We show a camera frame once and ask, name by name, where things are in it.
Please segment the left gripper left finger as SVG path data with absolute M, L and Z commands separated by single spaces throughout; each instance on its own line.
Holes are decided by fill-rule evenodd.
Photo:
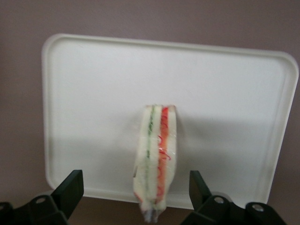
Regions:
M 0 223 L 67 225 L 83 194 L 83 171 L 73 170 L 53 192 L 38 195 L 19 208 L 14 208 L 9 202 L 1 202 Z

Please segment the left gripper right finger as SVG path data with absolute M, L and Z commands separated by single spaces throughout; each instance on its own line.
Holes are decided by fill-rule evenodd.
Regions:
M 237 206 L 221 195 L 214 195 L 199 171 L 190 171 L 189 197 L 194 211 L 182 222 L 184 225 L 284 225 L 285 221 L 269 205 L 249 202 Z

